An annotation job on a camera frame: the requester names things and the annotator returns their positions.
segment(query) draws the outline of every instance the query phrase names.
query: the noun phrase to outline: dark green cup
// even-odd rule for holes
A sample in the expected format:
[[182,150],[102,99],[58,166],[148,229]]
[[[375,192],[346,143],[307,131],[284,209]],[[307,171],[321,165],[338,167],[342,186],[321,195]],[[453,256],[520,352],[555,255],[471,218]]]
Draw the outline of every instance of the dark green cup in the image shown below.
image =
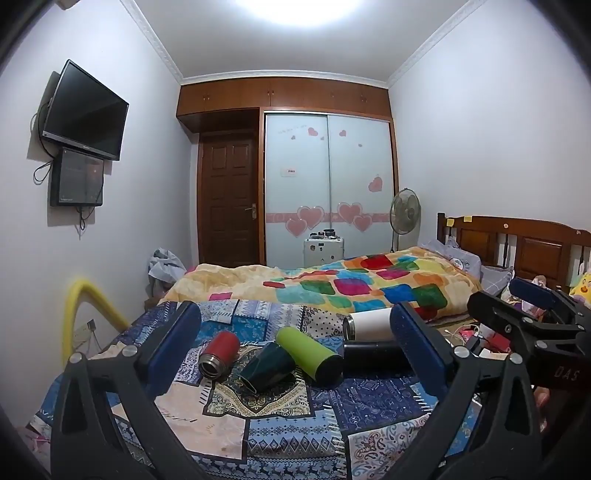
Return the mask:
[[259,350],[239,376],[249,391],[259,394],[277,385],[295,368],[291,355],[282,346],[271,342]]

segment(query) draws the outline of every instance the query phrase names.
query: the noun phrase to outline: upper cabinet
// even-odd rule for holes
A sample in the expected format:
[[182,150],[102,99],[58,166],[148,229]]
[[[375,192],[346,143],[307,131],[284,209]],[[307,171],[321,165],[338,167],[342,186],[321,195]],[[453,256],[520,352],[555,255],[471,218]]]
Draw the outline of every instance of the upper cabinet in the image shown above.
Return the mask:
[[266,106],[392,116],[386,89],[302,77],[241,78],[183,85],[177,115]]
[[177,115],[269,106],[269,80],[258,77],[183,85],[178,97]]
[[271,106],[332,108],[326,80],[299,77],[274,77],[270,80]]

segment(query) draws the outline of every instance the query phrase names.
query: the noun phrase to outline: wall-mounted tv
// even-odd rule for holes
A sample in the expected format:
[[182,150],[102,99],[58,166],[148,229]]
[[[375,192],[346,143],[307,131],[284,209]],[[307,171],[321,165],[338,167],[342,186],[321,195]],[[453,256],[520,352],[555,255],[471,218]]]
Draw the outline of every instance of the wall-mounted tv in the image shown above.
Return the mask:
[[42,136],[107,160],[119,160],[128,106],[68,60],[49,103]]

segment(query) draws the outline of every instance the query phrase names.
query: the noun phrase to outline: black thermos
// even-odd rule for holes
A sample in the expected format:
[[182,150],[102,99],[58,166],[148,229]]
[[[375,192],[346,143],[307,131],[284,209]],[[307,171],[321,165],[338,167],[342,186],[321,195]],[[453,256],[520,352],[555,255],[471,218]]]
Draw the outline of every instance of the black thermos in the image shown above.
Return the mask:
[[410,364],[396,341],[345,342],[343,344],[343,370],[347,372],[409,370]]

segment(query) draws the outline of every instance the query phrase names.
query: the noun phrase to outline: gray cloth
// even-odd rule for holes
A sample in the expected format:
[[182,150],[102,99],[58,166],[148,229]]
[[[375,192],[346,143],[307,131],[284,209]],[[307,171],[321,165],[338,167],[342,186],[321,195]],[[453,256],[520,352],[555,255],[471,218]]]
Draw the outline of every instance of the gray cloth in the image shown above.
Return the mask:
[[179,258],[164,248],[157,249],[148,262],[148,275],[170,285],[183,278],[185,273],[187,269]]
[[466,252],[461,248],[443,245],[439,240],[435,239],[430,240],[427,243],[422,243],[419,247],[441,255],[458,269],[480,280],[480,267],[482,266],[482,263],[478,255]]
[[513,268],[482,266],[480,284],[485,292],[497,296],[509,284],[513,277]]

